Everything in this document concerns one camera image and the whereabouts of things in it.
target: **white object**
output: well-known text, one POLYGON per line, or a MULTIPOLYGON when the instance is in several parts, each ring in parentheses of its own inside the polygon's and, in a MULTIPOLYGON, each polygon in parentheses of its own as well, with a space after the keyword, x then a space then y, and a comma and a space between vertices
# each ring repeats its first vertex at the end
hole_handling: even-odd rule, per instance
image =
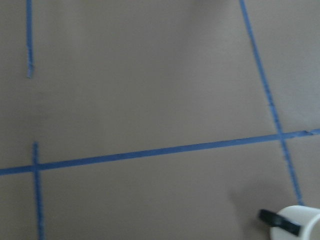
POLYGON ((307 206, 288 206, 277 213, 302 226, 299 236, 280 227, 270 230, 272 240, 320 240, 320 209, 307 206))

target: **floor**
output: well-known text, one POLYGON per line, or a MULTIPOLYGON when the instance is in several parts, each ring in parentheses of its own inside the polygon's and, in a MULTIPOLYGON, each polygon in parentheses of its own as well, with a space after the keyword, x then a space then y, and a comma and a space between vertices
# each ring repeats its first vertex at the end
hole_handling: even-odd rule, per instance
POLYGON ((27 78, 26 2, 2 0, 2 238, 267 240, 259 209, 320 208, 319 12, 33 0, 27 78))

